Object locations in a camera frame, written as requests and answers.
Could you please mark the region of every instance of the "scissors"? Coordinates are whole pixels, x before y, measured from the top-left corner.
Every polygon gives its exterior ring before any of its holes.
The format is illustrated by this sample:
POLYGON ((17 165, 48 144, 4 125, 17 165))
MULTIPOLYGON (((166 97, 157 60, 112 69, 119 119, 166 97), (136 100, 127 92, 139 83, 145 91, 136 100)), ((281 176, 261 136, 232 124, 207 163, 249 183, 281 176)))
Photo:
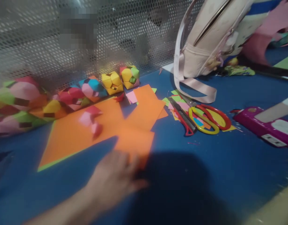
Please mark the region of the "scissors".
POLYGON ((228 130, 231 127, 231 120, 222 111, 209 105, 204 105, 204 104, 198 105, 193 100, 188 100, 184 95, 181 95, 181 96, 183 97, 184 101, 190 106, 190 108, 188 109, 188 115, 190 119, 194 121, 195 125, 197 126, 197 129, 200 130, 201 132, 205 134, 215 135, 215 134, 218 134, 220 130, 228 130), (203 115, 198 113, 196 108, 202 110, 206 114, 207 117, 204 117, 203 115), (225 121, 226 125, 223 127, 220 124, 218 124, 207 109, 219 114, 225 121), (200 119, 202 119, 204 122, 209 124, 214 129, 214 131, 209 131, 198 126, 194 120, 193 113, 197 115, 200 119))

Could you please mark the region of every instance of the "human hand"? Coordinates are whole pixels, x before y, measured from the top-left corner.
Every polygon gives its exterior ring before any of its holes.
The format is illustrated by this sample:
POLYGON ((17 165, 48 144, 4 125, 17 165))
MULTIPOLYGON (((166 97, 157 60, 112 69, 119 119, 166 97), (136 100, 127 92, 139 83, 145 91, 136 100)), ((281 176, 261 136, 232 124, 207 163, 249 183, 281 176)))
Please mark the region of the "human hand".
POLYGON ((134 180, 139 168, 139 158, 135 156, 129 164, 129 154, 112 151, 96 166, 85 192, 97 203, 102 212, 110 210, 129 194, 148 186, 143 179, 134 180))

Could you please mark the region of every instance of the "backpack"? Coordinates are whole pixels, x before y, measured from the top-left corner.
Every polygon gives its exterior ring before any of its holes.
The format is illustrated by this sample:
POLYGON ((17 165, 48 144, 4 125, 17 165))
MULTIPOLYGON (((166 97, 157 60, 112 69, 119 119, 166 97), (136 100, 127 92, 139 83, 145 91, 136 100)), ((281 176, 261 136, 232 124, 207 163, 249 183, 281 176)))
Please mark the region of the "backpack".
POLYGON ((180 50, 185 20, 196 2, 197 0, 193 0, 188 7, 177 34, 174 83, 185 96, 202 103, 212 103, 216 99, 217 90, 195 78, 207 75, 223 65, 222 56, 233 52, 238 37, 235 29, 249 12, 254 0, 205 0, 187 41, 180 50), (180 83, 206 96, 192 97, 180 89, 180 83))

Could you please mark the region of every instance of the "orange paper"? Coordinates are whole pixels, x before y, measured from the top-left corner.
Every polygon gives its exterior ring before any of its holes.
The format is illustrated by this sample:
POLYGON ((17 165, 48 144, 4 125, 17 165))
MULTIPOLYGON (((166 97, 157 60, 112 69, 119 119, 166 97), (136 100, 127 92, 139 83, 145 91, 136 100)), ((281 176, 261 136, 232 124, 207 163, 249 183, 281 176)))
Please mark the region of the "orange paper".
POLYGON ((144 169, 153 142, 154 132, 137 129, 128 124, 123 124, 120 128, 120 135, 114 150, 129 153, 131 161, 134 154, 140 157, 140 168, 144 169))
POLYGON ((161 100, 147 99, 147 102, 139 103, 128 116, 126 122, 138 129, 150 131, 165 104, 166 103, 161 100))
MULTIPOLYGON (((137 100, 138 100, 139 104, 141 102, 146 103, 147 101, 149 101, 151 99, 158 99, 149 84, 147 84, 147 85, 145 85, 143 87, 134 89, 134 93, 135 93, 135 95, 137 97, 137 100)), ((167 117, 167 116, 168 116, 168 113, 163 108, 163 110, 161 111, 161 113, 160 113, 160 115, 158 116, 157 119, 161 119, 161 118, 164 118, 164 117, 167 117)))
POLYGON ((103 126, 100 136, 93 139, 91 128, 86 128, 79 122, 87 108, 56 120, 39 167, 59 161, 118 134, 118 128, 124 120, 120 104, 108 99, 95 106, 103 112, 95 118, 103 126))

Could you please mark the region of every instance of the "metal mesh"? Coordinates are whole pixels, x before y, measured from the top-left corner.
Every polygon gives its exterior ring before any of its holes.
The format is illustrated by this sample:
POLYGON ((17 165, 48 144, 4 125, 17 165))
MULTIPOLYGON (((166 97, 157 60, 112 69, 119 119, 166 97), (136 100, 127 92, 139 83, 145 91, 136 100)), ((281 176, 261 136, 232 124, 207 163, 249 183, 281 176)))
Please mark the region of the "metal mesh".
MULTIPOLYGON (((173 62, 180 22, 192 0, 0 0, 0 87, 33 76, 48 91, 136 65, 141 75, 173 62), (95 9, 92 49, 60 47, 60 10, 95 9)), ((191 30, 204 0, 188 20, 191 30)))

